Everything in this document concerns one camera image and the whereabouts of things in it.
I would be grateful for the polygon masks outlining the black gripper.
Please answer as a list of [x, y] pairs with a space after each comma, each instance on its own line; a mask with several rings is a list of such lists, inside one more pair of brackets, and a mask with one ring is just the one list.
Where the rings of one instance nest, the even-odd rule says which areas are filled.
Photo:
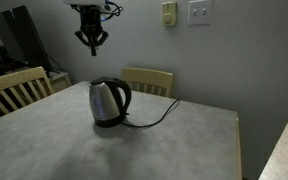
[[101, 26], [101, 11], [98, 6], [79, 7], [81, 26], [75, 35], [84, 45], [90, 45], [91, 55], [97, 56], [97, 45], [102, 45], [108, 33]]

